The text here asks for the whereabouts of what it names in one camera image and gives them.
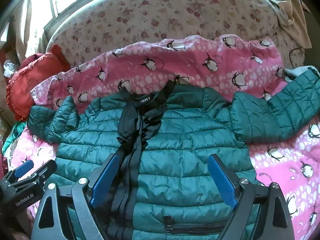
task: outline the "blue gripper pad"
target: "blue gripper pad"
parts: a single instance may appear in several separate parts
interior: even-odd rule
[[[16,168],[16,171],[14,173],[14,176],[19,179],[23,175],[25,175],[28,171],[30,171],[33,168],[33,161],[28,160],[22,165],[20,165],[18,168]]]
[[[235,188],[212,155],[208,158],[208,170],[223,198],[223,201],[227,205],[232,206],[232,208],[235,208],[238,204],[235,195]]]
[[[101,173],[96,184],[93,186],[92,198],[90,201],[90,204],[93,208],[96,208],[105,200],[111,183],[118,172],[118,168],[119,158],[117,155],[114,155],[108,166],[105,167],[104,171]]]

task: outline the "metal screw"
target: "metal screw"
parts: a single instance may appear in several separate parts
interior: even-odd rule
[[[272,185],[274,188],[279,188],[279,184],[276,183],[276,182],[272,182],[271,185]]]
[[[86,184],[87,181],[88,181],[87,178],[81,178],[81,179],[79,179],[79,184]]]
[[[54,189],[56,187],[56,185],[54,183],[50,183],[48,185],[48,189]]]
[[[249,183],[249,180],[246,179],[246,178],[241,178],[241,179],[240,179],[240,182],[241,182],[241,184],[247,185],[247,184]]]

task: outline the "jacket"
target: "jacket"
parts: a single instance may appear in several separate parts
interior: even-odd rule
[[[268,101],[236,92],[228,102],[211,88],[168,81],[162,91],[149,95],[122,89],[96,98],[81,115],[71,97],[57,111],[33,106],[28,127],[40,138],[60,143],[58,169],[48,183],[72,184],[88,177],[110,153],[122,154],[122,176],[105,221],[109,236],[205,240],[214,233],[212,223],[227,221],[231,210],[208,172],[208,156],[216,153],[238,177],[258,183],[247,144],[289,139],[319,112],[319,93],[319,77],[311,70]],[[119,153],[132,138],[130,150]],[[244,239],[256,212],[253,208]],[[187,229],[192,224],[203,228],[174,234],[168,217]]]

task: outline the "zipper pocket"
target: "zipper pocket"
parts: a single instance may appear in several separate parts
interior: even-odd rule
[[[221,233],[226,222],[206,223],[206,224],[177,224],[172,216],[164,216],[164,228],[169,234],[189,234],[189,235],[209,235]]]

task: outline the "jacket's left sleeve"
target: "jacket's left sleeve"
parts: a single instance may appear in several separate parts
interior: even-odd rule
[[[320,79],[307,70],[270,100],[243,92],[234,94],[232,105],[217,119],[247,143],[279,142],[296,134],[320,111]]]
[[[79,115],[71,96],[67,97],[57,111],[44,106],[31,107],[28,128],[39,138],[60,143],[65,132],[76,129],[79,125]]]

